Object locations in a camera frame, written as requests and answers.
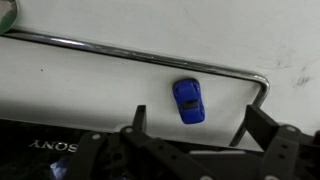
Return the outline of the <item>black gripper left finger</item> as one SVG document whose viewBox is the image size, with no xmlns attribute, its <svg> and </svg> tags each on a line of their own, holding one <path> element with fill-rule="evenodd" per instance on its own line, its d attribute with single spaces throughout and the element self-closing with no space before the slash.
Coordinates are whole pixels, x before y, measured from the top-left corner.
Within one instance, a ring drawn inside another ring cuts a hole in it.
<svg viewBox="0 0 320 180">
<path fill-rule="evenodd" d="M 135 116 L 133 119 L 133 127 L 140 130 L 140 131 L 145 131 L 146 130 L 146 106 L 145 105 L 138 105 Z"/>
</svg>

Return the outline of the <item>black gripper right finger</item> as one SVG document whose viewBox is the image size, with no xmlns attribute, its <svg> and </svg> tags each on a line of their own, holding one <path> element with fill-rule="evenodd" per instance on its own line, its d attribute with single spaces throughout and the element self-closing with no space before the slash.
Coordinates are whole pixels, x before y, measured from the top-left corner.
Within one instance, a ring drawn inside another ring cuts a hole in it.
<svg viewBox="0 0 320 180">
<path fill-rule="evenodd" d="M 244 127 L 255 142 L 266 150 L 279 129 L 279 124 L 255 105 L 246 107 Z"/>
</svg>

